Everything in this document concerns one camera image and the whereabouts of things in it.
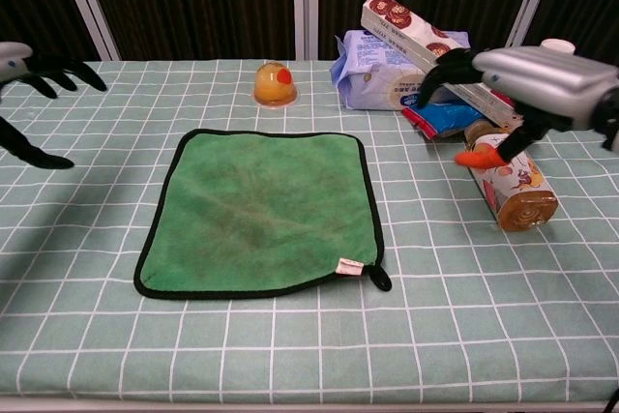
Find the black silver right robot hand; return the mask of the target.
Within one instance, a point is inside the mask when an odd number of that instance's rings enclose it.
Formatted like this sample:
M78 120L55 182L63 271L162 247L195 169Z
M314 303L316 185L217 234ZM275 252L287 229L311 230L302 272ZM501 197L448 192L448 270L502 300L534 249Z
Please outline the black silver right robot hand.
M474 51L456 48L437 58L424 78L417 106L427 105L443 84L483 83L510 98L522 123L496 148L455 156L459 165L489 169L507 165L550 130L592 130L602 147L618 150L618 68L540 46Z

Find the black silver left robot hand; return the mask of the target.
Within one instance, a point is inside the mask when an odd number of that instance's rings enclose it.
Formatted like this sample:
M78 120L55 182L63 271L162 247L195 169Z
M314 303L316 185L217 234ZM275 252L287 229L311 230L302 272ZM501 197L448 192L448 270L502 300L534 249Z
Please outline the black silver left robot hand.
M57 93L45 79L51 79L64 90L76 91L77 86L69 78L70 74L98 91L104 92L107 89L99 75L81 61L40 54L24 43L1 43L1 87L18 81L30 85L44 97L56 99ZM32 145L23 133L4 118L1 118L1 147L37 168L64 170L74 167L72 161L48 154Z

